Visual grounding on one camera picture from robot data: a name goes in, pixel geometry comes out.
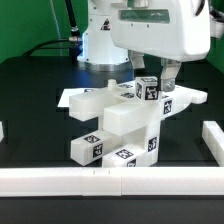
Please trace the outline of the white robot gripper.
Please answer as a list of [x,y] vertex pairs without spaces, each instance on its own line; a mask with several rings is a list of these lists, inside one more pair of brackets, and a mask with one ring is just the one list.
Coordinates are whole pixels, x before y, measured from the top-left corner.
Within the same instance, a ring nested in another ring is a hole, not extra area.
[[110,6],[109,20],[113,43],[132,50],[134,69],[145,68],[144,54],[162,58],[163,92],[175,89],[180,62],[203,59],[210,49],[208,0],[123,0]]

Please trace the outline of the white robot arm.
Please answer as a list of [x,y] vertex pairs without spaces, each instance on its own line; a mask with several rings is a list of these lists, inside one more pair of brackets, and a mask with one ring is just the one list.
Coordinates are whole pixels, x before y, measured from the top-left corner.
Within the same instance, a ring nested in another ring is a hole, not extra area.
[[145,54],[160,57],[160,89],[169,92],[181,64],[205,58],[210,39],[223,34],[224,12],[211,0],[88,0],[78,61],[84,68],[112,71],[127,63],[142,69]]

